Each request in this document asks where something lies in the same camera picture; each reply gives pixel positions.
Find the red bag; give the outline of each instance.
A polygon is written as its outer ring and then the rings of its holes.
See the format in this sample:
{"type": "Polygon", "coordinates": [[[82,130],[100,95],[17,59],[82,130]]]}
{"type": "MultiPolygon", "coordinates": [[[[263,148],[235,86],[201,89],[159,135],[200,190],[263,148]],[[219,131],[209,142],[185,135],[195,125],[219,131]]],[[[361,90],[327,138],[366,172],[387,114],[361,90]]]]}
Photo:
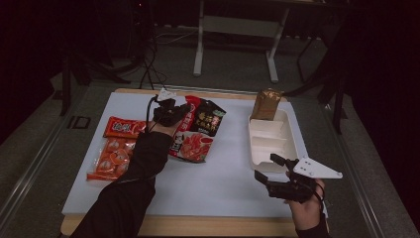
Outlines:
{"type": "Polygon", "coordinates": [[[210,100],[185,96],[191,110],[174,134],[169,154],[183,160],[203,163],[226,111],[210,100]]]}
{"type": "Polygon", "coordinates": [[[104,132],[105,145],[86,178],[115,180],[122,175],[133,156],[137,137],[145,128],[145,121],[110,117],[104,132]]]}

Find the white table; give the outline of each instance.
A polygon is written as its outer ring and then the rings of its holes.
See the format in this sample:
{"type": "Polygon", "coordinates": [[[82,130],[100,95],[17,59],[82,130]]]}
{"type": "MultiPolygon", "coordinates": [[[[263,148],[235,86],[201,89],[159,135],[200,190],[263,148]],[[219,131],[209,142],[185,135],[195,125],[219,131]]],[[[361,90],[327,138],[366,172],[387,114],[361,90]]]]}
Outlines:
{"type": "MultiPolygon", "coordinates": [[[[86,173],[103,146],[102,137],[110,116],[146,119],[152,97],[147,90],[121,89],[111,94],[86,153],[73,188],[64,205],[61,232],[75,229],[101,189],[109,181],[86,180],[86,173]]],[[[171,158],[157,176],[157,194],[148,208],[141,235],[161,236],[294,236],[288,205],[268,197],[263,184],[254,179],[250,165],[248,116],[255,97],[247,95],[177,92],[211,99],[227,111],[204,164],[171,158]]],[[[279,107],[290,107],[280,102],[279,107]]],[[[307,156],[300,131],[293,135],[298,157],[307,156]]],[[[287,180],[285,175],[271,175],[287,180]]]]}

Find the packaged sausage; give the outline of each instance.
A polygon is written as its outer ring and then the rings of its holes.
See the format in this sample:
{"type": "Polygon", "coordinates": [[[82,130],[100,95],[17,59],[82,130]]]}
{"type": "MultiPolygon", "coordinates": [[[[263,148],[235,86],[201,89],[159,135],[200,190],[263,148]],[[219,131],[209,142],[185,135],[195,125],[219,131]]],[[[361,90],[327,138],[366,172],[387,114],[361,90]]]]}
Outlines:
{"type": "Polygon", "coordinates": [[[104,131],[106,138],[87,179],[115,180],[128,168],[137,137],[146,128],[146,121],[110,117],[104,131]]]}

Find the white plastic tray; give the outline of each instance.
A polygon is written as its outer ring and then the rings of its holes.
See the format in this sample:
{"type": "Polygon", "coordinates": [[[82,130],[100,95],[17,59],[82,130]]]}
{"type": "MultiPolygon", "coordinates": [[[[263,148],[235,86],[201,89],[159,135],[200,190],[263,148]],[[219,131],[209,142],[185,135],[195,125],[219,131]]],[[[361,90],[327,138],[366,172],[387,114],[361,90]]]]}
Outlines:
{"type": "Polygon", "coordinates": [[[249,123],[251,166],[268,173],[285,173],[270,154],[295,160],[307,156],[296,116],[289,102],[280,102],[272,121],[252,119],[249,123]]]}

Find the white table leg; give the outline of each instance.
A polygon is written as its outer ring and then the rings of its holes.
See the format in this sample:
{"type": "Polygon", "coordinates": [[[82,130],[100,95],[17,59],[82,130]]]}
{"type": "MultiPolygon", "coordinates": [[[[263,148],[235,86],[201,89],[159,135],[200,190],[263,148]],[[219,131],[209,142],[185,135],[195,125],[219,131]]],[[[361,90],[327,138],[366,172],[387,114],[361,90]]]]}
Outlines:
{"type": "Polygon", "coordinates": [[[278,25],[278,30],[275,34],[274,43],[272,44],[272,48],[271,48],[270,51],[267,51],[265,53],[266,62],[268,64],[269,77],[270,77],[272,83],[278,83],[278,76],[277,76],[277,69],[275,67],[275,62],[274,62],[274,55],[275,55],[275,52],[277,50],[278,43],[280,42],[281,33],[283,32],[284,24],[286,22],[288,12],[289,12],[289,9],[286,8],[284,10],[283,16],[281,17],[281,22],[278,25]]]}
{"type": "Polygon", "coordinates": [[[200,1],[200,17],[198,19],[198,45],[195,54],[194,76],[201,75],[201,66],[203,64],[203,18],[204,18],[204,0],[200,1]]]}

